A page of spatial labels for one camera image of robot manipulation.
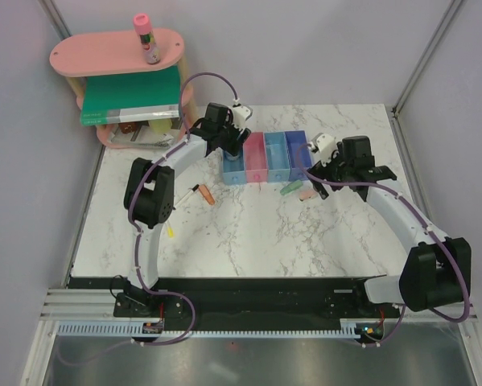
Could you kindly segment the light blue bin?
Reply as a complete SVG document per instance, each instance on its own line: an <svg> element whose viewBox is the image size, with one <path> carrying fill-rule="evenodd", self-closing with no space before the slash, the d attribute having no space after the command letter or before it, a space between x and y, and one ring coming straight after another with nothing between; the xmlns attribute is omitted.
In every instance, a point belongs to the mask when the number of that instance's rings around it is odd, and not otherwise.
<svg viewBox="0 0 482 386"><path fill-rule="evenodd" d="M290 177L290 161L283 132L264 133L268 183L283 183Z"/></svg>
<svg viewBox="0 0 482 386"><path fill-rule="evenodd" d="M224 184L228 186L247 183L243 153L238 160L229 162L225 159L223 152L222 179Z"/></svg>

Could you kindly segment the pink plastic bin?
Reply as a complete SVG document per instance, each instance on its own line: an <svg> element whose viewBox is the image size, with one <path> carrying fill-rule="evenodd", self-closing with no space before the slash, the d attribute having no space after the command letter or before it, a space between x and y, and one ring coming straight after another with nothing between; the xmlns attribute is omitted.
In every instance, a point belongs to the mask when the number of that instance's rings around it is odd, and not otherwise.
<svg viewBox="0 0 482 386"><path fill-rule="evenodd" d="M268 178L266 148L262 132L253 132L243 145L247 183L264 183Z"/></svg>

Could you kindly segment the pink eraser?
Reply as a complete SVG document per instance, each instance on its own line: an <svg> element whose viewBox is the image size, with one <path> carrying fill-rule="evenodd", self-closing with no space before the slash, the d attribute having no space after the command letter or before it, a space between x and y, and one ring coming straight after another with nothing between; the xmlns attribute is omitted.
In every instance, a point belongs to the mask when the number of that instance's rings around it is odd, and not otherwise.
<svg viewBox="0 0 482 386"><path fill-rule="evenodd" d="M301 202L307 201L309 199L313 199L317 196L317 192L313 189L304 190L299 193L299 200Z"/></svg>

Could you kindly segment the dark blue plastic bin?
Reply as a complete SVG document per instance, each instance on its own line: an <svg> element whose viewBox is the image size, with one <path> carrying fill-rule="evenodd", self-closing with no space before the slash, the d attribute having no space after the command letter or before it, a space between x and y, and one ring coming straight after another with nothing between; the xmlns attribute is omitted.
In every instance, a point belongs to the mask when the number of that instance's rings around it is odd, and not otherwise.
<svg viewBox="0 0 482 386"><path fill-rule="evenodd" d="M291 182L295 180L307 180L307 176L299 167L299 162L306 169L312 167L312 158L309 149L304 146L307 143L306 133L303 130L286 131L286 144L290 161Z"/></svg>

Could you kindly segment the clear round pin jar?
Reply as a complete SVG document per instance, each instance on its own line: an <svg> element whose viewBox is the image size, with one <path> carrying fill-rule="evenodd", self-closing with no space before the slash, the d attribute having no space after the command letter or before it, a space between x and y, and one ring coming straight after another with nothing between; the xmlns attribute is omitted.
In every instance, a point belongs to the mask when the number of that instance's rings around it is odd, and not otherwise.
<svg viewBox="0 0 482 386"><path fill-rule="evenodd" d="M242 151L238 152L237 154L230 154L229 152L224 152L224 157L229 162L234 162L238 160L242 156Z"/></svg>

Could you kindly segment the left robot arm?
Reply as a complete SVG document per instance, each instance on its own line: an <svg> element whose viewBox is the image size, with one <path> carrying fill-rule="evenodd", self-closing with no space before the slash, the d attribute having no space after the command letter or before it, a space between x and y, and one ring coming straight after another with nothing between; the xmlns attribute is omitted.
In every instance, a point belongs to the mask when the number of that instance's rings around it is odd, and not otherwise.
<svg viewBox="0 0 482 386"><path fill-rule="evenodd" d="M210 103L204 117L159 160L134 160L123 203L134 227L134 262L128 280L140 289L131 305L140 315L151 316L159 309L160 298L149 289L159 280L159 241L163 224L175 209L176 178L217 149L239 155L251 134L246 123L252 115L245 105Z"/></svg>

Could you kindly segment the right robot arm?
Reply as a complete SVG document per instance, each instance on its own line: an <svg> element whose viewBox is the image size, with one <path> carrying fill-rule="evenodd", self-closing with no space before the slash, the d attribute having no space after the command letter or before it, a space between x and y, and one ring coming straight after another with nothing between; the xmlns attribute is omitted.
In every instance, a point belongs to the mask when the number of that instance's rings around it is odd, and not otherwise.
<svg viewBox="0 0 482 386"><path fill-rule="evenodd" d="M306 144L318 162L303 172L322 199L349 187L388 224L407 254L402 272L365 280L352 295L353 310L370 316L383 303L429 310L451 322L470 314L472 250L433 224L405 194L388 166L378 166L366 136L337 141L320 133Z"/></svg>

